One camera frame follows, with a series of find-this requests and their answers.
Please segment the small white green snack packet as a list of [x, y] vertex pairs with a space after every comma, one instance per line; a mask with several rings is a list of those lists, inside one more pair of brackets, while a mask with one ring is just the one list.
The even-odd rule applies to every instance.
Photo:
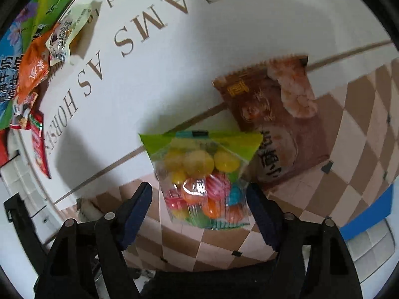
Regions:
[[75, 64], [85, 56], [99, 20], [102, 2], [74, 3], [55, 24], [46, 41], [51, 67], [58, 63]]

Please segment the red long snack packet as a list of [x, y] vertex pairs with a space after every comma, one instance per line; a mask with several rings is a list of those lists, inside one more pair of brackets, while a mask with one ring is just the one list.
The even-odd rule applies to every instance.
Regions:
[[43, 134], [43, 114], [40, 111], [31, 111], [29, 114], [34, 159], [38, 168], [48, 178], [51, 178], [47, 162], [45, 139]]

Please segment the orange snack packet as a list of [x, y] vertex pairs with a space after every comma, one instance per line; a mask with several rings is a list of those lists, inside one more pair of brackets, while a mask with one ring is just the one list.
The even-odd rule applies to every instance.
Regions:
[[16, 100], [18, 104], [24, 102], [25, 98], [49, 75], [50, 52], [46, 42], [58, 27], [53, 28], [45, 34], [34, 39], [26, 50], [18, 70], [18, 86]]

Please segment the colourful candy bag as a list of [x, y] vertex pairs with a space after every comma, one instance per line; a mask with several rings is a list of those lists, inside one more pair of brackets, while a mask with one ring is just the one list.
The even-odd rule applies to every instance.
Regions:
[[202, 229], [249, 224], [244, 180], [259, 133], [182, 131], [140, 134], [173, 223]]

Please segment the white tufted chair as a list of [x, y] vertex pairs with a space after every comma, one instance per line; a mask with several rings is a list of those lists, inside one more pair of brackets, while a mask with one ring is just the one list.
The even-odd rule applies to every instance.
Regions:
[[396, 244], [386, 219], [346, 241], [360, 283], [369, 279], [394, 254]]

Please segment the brown pastry snack packet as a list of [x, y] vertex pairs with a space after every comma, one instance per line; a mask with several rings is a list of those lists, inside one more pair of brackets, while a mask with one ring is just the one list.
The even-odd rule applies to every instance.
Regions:
[[240, 130], [262, 134], [247, 180], [274, 186], [328, 160], [307, 65], [307, 55], [288, 55], [213, 80]]

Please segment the green blue snack bag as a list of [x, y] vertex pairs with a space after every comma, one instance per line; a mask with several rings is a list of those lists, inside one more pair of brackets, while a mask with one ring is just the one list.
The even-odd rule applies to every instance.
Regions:
[[70, 0], [30, 0], [1, 38], [1, 129], [9, 127], [18, 70], [31, 41], [51, 29]]

